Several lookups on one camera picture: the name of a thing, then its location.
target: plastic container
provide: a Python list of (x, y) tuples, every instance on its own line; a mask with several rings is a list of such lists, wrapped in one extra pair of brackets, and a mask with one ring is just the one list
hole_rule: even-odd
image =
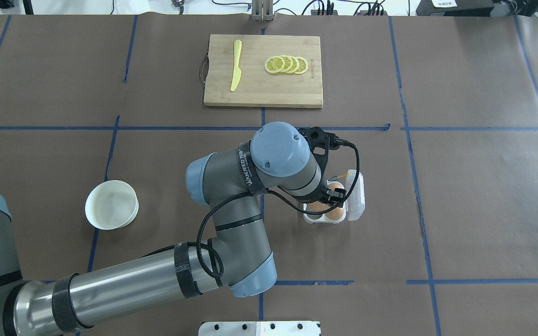
[[(354, 181), (354, 176), (356, 175), (356, 169), (350, 169), (348, 170), (348, 176), (346, 177), (346, 192), (350, 190), (350, 187), (352, 186), (352, 181)], [(344, 186), (339, 183), (338, 181), (334, 182), (327, 182), (329, 185), (332, 183), (336, 183), (339, 185), (340, 188), (343, 188)], [(316, 224), (316, 223), (326, 223), (326, 224), (337, 224), (346, 219), (346, 216), (348, 217), (348, 221), (356, 221), (361, 217), (363, 212), (365, 212), (365, 179), (362, 176), (362, 173), (358, 176), (358, 181), (356, 181), (356, 186), (354, 186), (354, 190), (352, 191), (352, 194), (350, 194), (350, 197), (344, 202), (344, 214), (340, 219), (333, 220), (329, 219), (325, 214), (321, 215), (319, 218), (314, 218), (310, 215), (307, 215), (306, 213), (303, 213), (303, 218), (307, 223), (310, 224)], [(303, 204), (303, 209), (307, 210), (308, 206), (307, 204)]]
[(84, 213), (88, 222), (100, 230), (125, 227), (138, 213), (136, 192), (124, 181), (103, 182), (88, 194)]

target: cutting board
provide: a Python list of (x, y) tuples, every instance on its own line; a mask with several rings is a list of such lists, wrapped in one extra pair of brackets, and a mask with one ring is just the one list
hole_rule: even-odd
[[(237, 89), (231, 92), (235, 40), (242, 41), (242, 77)], [(309, 63), (307, 72), (302, 75), (265, 72), (265, 60), (279, 55), (304, 57)], [(320, 38), (211, 35), (204, 101), (207, 106), (322, 108)]]

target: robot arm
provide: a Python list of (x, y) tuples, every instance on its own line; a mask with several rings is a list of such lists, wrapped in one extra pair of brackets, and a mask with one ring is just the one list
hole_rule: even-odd
[[(318, 127), (297, 130), (276, 122), (263, 126), (237, 149), (192, 162), (186, 185), (196, 202), (211, 206), (217, 237), (206, 244), (179, 243), (53, 283), (14, 279), (0, 284), (0, 335), (79, 332), (225, 285), (238, 297), (266, 291), (275, 284), (277, 273), (256, 196), (278, 186), (301, 202), (319, 200), (333, 208), (341, 206), (345, 191), (331, 191), (323, 174), (329, 149), (345, 143)], [(325, 153), (312, 153), (315, 147)], [(7, 218), (0, 215), (0, 226)], [(8, 238), (9, 222), (0, 230), (2, 234), (6, 236), (2, 243), (13, 245)], [(14, 248), (2, 251), (0, 264), (7, 260), (17, 264)]]

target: white floor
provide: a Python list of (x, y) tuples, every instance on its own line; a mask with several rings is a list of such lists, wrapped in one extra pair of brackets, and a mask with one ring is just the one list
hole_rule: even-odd
[[(164, 14), (178, 13), (171, 0), (32, 0), (32, 7), (35, 14), (109, 14), (113, 8), (113, 1), (115, 1), (114, 14), (141, 14), (150, 11)], [(248, 2), (248, 0), (216, 0), (216, 2)], [(14, 3), (14, 8), (0, 9), (0, 14), (23, 14), (22, 0), (14, 0)], [(416, 15), (415, 10), (419, 3), (420, 0), (410, 0), (411, 15)], [(279, 0), (274, 9), (287, 8), (300, 14), (307, 4), (306, 0)], [(318, 6), (319, 3), (314, 2), (309, 8)], [(352, 15), (357, 7), (358, 4), (352, 2), (335, 1), (335, 9), (339, 15)], [(383, 7), (389, 15), (408, 15), (407, 0), (386, 0)], [(246, 5), (220, 6), (211, 0), (185, 0), (184, 14), (232, 13), (250, 13), (250, 11)], [(305, 15), (310, 15), (310, 10), (307, 10)]]

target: knife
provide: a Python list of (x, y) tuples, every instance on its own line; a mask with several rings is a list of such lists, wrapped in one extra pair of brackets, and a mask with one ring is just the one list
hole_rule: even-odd
[(238, 87), (240, 83), (240, 78), (242, 76), (242, 70), (240, 70), (240, 53), (242, 51), (242, 41), (234, 41), (234, 72), (232, 74), (232, 86), (230, 90), (232, 92)]

